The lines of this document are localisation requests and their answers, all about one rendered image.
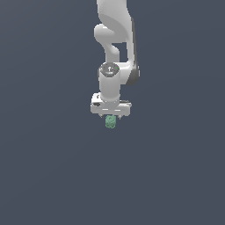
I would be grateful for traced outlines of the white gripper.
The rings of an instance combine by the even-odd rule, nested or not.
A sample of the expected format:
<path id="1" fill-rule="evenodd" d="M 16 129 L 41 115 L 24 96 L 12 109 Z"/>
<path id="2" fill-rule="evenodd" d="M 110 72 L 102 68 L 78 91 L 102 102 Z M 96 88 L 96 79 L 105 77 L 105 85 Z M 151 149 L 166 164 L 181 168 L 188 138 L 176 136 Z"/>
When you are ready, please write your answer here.
<path id="1" fill-rule="evenodd" d="M 128 116 L 132 104 L 127 100 L 117 100 L 116 103 L 107 104 L 101 99 L 101 93 L 94 93 L 91 98 L 91 112 L 97 113 L 101 118 L 104 115 L 112 114 L 118 115 L 119 120 L 121 116 Z"/>

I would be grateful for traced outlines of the small green object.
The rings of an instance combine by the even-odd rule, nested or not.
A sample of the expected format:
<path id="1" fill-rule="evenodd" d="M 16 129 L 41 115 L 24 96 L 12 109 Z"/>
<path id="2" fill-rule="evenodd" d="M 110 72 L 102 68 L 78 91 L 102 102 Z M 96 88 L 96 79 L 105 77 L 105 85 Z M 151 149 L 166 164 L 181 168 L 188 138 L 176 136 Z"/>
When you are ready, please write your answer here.
<path id="1" fill-rule="evenodd" d="M 115 128 L 115 126 L 116 126 L 116 116 L 115 115 L 107 115 L 105 117 L 105 126 L 107 128 Z"/>

